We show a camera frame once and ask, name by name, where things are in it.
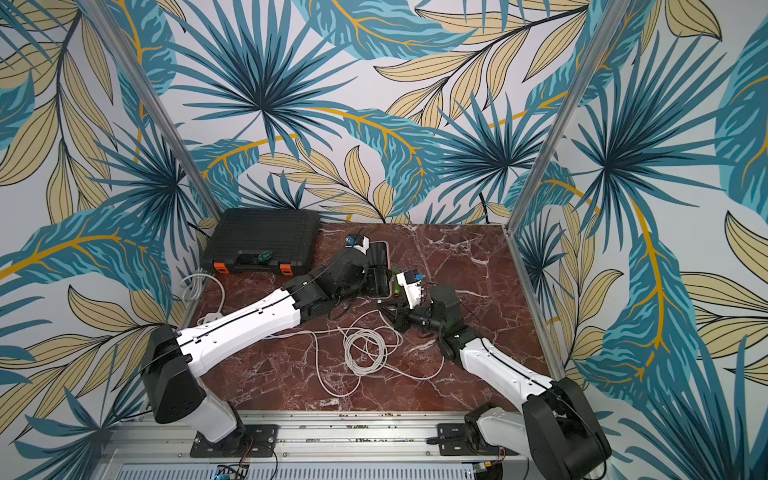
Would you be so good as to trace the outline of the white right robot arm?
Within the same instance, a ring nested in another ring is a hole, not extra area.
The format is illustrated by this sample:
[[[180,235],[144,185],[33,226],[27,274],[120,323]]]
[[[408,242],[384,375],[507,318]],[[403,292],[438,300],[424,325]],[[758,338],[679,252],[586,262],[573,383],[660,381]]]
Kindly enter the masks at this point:
[[[612,448],[581,387],[553,380],[504,354],[464,320],[468,308],[454,288],[435,286],[421,299],[383,302],[383,318],[400,333],[418,328],[435,336],[443,357],[493,387],[516,414],[491,404],[465,417],[481,447],[502,447],[527,457],[546,479],[606,475]]]

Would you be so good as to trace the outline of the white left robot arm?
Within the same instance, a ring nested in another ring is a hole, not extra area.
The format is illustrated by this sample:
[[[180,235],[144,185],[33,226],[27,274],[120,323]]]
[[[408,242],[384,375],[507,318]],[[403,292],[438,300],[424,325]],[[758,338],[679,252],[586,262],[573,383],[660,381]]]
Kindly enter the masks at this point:
[[[270,335],[330,316],[344,302],[388,297],[390,279],[387,243],[351,235],[329,265],[294,277],[247,307],[199,326],[160,328],[150,336],[139,371],[154,420],[193,428],[206,455],[245,454],[252,434],[202,376]]]

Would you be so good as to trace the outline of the black plastic tool case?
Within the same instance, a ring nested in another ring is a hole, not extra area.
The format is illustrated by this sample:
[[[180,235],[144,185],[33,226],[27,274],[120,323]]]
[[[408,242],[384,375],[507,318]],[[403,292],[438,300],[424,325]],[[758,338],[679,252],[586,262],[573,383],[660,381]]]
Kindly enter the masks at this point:
[[[311,210],[231,208],[223,212],[201,257],[210,273],[265,271],[283,276],[309,272],[320,216]],[[259,253],[271,250],[268,265]]]

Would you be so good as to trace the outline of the white power strip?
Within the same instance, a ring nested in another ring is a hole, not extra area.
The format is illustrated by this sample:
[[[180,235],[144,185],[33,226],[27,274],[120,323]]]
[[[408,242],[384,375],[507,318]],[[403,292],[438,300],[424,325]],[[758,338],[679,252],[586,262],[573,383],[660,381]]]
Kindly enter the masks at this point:
[[[219,320],[222,317],[223,317],[223,314],[221,312],[219,312],[219,311],[210,312],[210,313],[205,314],[203,317],[199,318],[197,320],[196,324],[198,326],[204,325],[204,324],[207,324],[207,323]]]

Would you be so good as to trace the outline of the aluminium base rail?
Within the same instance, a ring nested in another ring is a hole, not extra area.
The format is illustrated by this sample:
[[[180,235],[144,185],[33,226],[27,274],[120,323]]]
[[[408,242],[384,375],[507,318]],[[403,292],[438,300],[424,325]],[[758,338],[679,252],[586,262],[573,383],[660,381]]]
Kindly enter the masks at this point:
[[[480,479],[482,462],[504,479],[538,479],[532,461],[514,451],[447,456],[429,444],[441,424],[458,424],[461,412],[245,411],[247,424],[274,426],[271,449],[257,447],[245,461],[195,458],[200,446],[187,427],[149,421],[117,428],[95,479]]]

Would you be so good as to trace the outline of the aluminium frame post right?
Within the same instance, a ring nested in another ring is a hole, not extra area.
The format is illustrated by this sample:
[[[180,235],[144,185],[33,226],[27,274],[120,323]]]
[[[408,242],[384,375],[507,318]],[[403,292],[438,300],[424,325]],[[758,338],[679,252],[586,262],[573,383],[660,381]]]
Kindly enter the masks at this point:
[[[557,143],[559,142],[572,114],[582,100],[592,77],[596,73],[599,64],[601,63],[602,56],[608,49],[610,41],[616,32],[623,15],[627,11],[629,4],[630,2],[628,0],[621,0],[609,1],[606,5],[605,13],[597,26],[595,35],[585,51],[585,57],[581,67],[574,73],[569,90],[565,95],[562,105],[557,111],[551,129],[543,142],[539,154],[530,170],[529,177],[517,199],[515,209],[507,223],[506,233],[509,238],[513,239],[519,230],[525,218],[526,210],[536,193],[537,186],[541,182],[549,161],[556,150]]]

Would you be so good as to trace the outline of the aluminium frame post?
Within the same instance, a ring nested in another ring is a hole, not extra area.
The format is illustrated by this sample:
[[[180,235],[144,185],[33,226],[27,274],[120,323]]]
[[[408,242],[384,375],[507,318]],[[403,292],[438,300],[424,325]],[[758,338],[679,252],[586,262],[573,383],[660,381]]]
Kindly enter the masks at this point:
[[[136,54],[132,52],[129,41],[122,36],[119,26],[114,16],[110,13],[107,4],[104,1],[93,0],[80,1],[79,4],[84,8],[85,13],[93,22],[97,33],[113,54],[116,64],[122,69],[132,84],[138,99],[144,103],[147,113],[186,172],[190,184],[200,195],[206,210],[215,221],[219,221],[221,209],[218,202],[196,167],[189,150],[173,124],[170,115],[164,108],[143,66],[140,64]]]
[[[519,230],[525,218],[526,210],[536,193],[537,186],[541,182],[549,161],[556,150],[557,143],[559,142],[572,114],[582,100],[592,77],[596,73],[599,64],[601,63],[602,56],[608,49],[610,41],[616,32],[623,15],[627,11],[629,4],[630,2],[628,0],[621,0],[609,1],[606,5],[605,13],[597,26],[595,35],[585,51],[585,57],[581,67],[574,73],[569,90],[565,95],[562,105],[557,111],[551,129],[543,142],[539,154],[530,170],[529,177],[517,199],[515,209],[507,223],[506,233],[509,238],[513,239]]]

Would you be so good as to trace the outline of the aluminium frame post left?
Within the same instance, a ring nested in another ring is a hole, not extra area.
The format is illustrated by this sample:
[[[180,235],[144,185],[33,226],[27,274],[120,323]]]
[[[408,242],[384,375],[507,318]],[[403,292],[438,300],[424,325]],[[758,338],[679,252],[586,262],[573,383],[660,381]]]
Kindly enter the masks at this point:
[[[97,33],[113,54],[116,64],[122,69],[132,84],[138,99],[144,103],[147,113],[186,172],[190,184],[200,195],[206,210],[215,221],[219,221],[221,209],[218,202],[196,167],[189,150],[173,124],[170,115],[164,108],[143,66],[140,64],[136,54],[132,52],[129,41],[122,36],[119,26],[114,16],[110,13],[107,4],[104,1],[93,0],[80,1],[79,4],[84,8],[85,13],[93,22]]]

